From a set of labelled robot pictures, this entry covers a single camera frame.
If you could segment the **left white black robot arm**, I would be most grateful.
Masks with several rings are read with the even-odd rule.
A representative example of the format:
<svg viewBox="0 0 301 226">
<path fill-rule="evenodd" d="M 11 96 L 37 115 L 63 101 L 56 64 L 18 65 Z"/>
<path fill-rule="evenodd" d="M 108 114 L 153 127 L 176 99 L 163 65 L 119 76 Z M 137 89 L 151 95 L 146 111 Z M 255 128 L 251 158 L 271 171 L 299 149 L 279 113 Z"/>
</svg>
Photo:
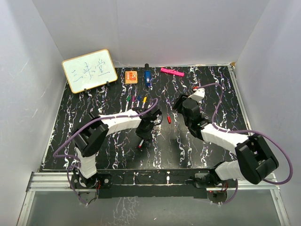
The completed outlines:
<svg viewBox="0 0 301 226">
<path fill-rule="evenodd" d="M 135 129 L 140 139 L 147 140 L 152 137 L 151 132 L 156 126 L 155 121 L 161 118 L 162 112 L 157 106 L 149 112 L 135 107 L 112 115 L 97 117 L 90 115 L 88 126 L 73 139 L 80 162 L 81 183 L 87 188 L 96 185 L 96 153 L 101 149 L 107 136 L 122 130 Z"/>
</svg>

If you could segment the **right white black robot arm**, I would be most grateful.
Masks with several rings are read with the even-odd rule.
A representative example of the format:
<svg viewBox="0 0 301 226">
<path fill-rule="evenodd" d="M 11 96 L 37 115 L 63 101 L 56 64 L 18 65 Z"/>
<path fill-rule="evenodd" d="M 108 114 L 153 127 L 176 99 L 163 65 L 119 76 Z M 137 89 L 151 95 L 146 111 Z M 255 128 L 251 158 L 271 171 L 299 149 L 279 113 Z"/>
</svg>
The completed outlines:
<svg viewBox="0 0 301 226">
<path fill-rule="evenodd" d="M 204 118 L 199 103 L 184 94 L 176 99 L 173 109 L 183 116 L 192 136 L 236 155 L 236 161 L 225 161 L 214 166 L 209 176 L 212 185 L 220 187 L 228 179 L 245 179 L 256 185 L 279 167 L 278 160 L 262 135 L 225 132 Z"/>
</svg>

